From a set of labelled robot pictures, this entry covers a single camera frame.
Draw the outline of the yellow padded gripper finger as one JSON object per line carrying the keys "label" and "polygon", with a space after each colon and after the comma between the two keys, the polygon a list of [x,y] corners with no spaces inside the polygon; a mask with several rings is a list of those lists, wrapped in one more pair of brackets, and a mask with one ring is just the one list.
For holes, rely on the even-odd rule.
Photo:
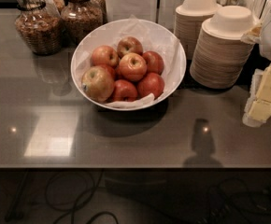
{"label": "yellow padded gripper finger", "polygon": [[259,44],[260,43],[261,26],[254,26],[241,36],[241,41],[246,44]]}
{"label": "yellow padded gripper finger", "polygon": [[260,127],[271,117],[271,64],[264,70],[256,69],[250,84],[242,121],[250,127]]}

